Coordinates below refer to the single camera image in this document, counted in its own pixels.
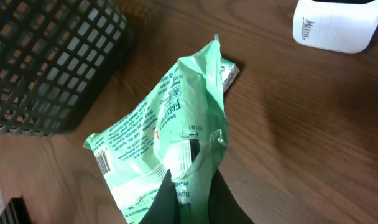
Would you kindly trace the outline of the teal tissue packet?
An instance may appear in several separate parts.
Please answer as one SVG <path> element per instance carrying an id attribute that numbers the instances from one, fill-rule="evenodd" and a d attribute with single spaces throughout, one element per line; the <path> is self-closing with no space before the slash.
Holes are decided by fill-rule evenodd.
<path id="1" fill-rule="evenodd" d="M 236 64 L 225 61 L 221 64 L 221 76 L 223 79 L 223 92 L 225 93 L 231 86 L 240 70 Z"/>

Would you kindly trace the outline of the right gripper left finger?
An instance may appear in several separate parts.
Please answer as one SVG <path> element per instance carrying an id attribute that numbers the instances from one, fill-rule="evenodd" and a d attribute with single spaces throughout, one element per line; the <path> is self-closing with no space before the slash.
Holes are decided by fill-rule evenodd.
<path id="1" fill-rule="evenodd" d="M 180 207 L 170 169 L 149 210 L 139 224 L 180 224 Z"/>

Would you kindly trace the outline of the light green pouch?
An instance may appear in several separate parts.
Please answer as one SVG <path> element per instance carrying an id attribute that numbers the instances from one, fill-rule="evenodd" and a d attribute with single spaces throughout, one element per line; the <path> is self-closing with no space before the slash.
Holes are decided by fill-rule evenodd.
<path id="1" fill-rule="evenodd" d="M 181 57 L 120 121 L 87 137 L 128 223 L 150 210 L 166 173 L 182 223 L 208 223 L 211 181 L 228 143 L 219 39 Z"/>

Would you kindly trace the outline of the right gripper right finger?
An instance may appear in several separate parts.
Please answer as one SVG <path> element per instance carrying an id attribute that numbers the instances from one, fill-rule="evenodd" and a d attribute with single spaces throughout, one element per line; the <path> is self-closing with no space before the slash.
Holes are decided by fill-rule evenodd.
<path id="1" fill-rule="evenodd" d="M 219 170 L 212 178 L 208 216 L 209 224 L 254 224 L 236 202 Z"/>

